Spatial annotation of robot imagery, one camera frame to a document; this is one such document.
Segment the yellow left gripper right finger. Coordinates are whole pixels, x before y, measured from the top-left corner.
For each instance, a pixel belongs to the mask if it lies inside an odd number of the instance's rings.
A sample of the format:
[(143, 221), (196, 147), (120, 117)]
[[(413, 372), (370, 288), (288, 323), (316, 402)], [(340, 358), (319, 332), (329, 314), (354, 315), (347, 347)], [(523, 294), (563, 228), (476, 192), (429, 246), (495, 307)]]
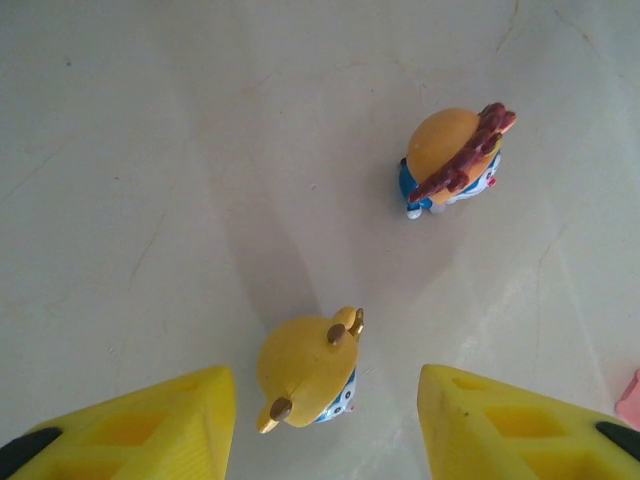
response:
[(594, 410), (435, 364), (417, 410), (432, 480), (640, 480), (640, 432)]

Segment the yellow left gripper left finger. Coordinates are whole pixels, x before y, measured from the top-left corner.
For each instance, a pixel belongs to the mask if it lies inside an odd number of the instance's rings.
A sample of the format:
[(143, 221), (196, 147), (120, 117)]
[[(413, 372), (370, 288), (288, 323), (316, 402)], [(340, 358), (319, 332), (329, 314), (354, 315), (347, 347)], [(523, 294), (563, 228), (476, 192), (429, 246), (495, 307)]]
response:
[(235, 417), (231, 369), (201, 369), (32, 427), (0, 480), (225, 480)]

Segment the pink plastic pig toy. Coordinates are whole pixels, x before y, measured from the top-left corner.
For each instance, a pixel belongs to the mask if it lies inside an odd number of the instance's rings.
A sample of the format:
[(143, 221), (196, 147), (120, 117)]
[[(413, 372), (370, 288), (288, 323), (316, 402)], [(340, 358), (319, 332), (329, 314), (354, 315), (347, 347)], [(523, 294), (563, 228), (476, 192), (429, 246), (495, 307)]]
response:
[(634, 372), (614, 410), (619, 419), (640, 432), (640, 368)]

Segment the toy figure yellow bear hat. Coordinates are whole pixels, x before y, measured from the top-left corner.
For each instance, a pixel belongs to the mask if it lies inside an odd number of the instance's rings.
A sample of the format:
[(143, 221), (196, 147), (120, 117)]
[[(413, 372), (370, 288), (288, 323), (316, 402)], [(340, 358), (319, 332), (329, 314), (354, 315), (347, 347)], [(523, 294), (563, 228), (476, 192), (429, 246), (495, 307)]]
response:
[(346, 306), (332, 317), (307, 315), (275, 329), (258, 355), (256, 375), (266, 405), (256, 428), (324, 423), (354, 409), (364, 310)]

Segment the toy figure brown mane hat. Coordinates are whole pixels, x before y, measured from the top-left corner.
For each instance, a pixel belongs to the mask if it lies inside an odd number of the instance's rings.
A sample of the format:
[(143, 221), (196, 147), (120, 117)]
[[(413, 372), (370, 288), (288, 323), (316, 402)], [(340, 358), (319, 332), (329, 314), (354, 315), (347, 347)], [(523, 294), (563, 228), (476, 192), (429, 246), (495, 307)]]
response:
[(476, 113), (448, 108), (427, 117), (413, 132), (399, 162), (399, 188), (412, 220), (443, 212), (494, 186), (503, 136), (517, 114), (500, 102)]

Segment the white marbled table cover sheet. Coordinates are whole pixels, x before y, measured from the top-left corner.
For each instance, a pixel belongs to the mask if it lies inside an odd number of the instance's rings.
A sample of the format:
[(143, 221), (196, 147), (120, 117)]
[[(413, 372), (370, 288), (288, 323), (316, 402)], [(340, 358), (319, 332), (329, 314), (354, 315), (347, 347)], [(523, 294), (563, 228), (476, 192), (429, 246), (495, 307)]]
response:
[[(413, 132), (495, 102), (494, 186), (408, 218)], [(346, 306), (354, 409), (260, 433), (267, 337)], [(640, 0), (0, 0), (0, 444), (223, 364), (227, 480), (427, 480), (427, 363), (640, 368)]]

